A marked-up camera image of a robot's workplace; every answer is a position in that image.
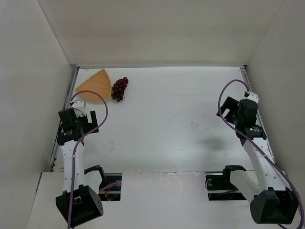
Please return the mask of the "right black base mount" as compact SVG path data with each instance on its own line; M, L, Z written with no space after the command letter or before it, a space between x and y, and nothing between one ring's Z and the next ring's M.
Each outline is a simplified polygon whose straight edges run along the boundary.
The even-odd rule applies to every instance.
M205 173L205 188L210 201L246 200L238 188L225 183L222 173Z

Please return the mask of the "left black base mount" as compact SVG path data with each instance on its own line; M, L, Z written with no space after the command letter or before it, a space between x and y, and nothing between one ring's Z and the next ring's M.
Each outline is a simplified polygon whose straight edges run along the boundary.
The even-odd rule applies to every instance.
M108 184L114 183L117 180L122 180L122 173L108 173L106 174L106 182L100 184L100 189ZM121 188L122 186L114 186L107 190L104 190L99 194L101 201L120 201L121 200Z

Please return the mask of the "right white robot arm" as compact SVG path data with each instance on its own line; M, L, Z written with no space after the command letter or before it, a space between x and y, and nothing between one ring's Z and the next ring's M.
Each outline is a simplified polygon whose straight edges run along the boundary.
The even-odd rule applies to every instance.
M264 153L268 143L265 131L256 123L258 96L247 94L240 101L227 97L217 116L225 110L228 110L228 114L224 120L234 125L236 136L248 154L257 177L257 181L254 181L243 166L230 165L223 170L226 182L238 188L249 202L255 223L291 224L299 203L294 191L273 166L270 153Z

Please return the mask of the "dark red fake grapes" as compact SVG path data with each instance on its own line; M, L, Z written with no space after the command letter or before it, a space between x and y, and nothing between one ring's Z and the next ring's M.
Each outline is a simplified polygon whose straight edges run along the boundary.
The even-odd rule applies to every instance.
M123 77L118 79L112 86L112 94L111 97L116 102L122 101L124 97L125 89L128 87L129 79L127 77Z

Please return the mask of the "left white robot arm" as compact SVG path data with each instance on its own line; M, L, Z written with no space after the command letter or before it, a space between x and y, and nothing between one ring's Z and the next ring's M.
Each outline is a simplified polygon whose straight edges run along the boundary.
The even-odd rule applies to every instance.
M56 207L73 229L103 215L99 187L105 179L102 167L83 166L84 138L99 131L96 113L76 115L74 108L58 112L61 120L57 143L63 156L64 185Z

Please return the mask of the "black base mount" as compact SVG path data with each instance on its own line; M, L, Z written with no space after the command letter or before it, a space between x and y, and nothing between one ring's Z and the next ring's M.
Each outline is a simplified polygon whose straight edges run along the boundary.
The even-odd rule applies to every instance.
M117 180L122 180L122 173L108 173L106 174L106 182L100 184L100 189L108 184L114 183ZM107 190L104 190L99 194L101 201L120 201L121 200L121 188L122 186L114 186Z
M222 173L205 173L205 188L210 201L246 200L238 188L225 183Z

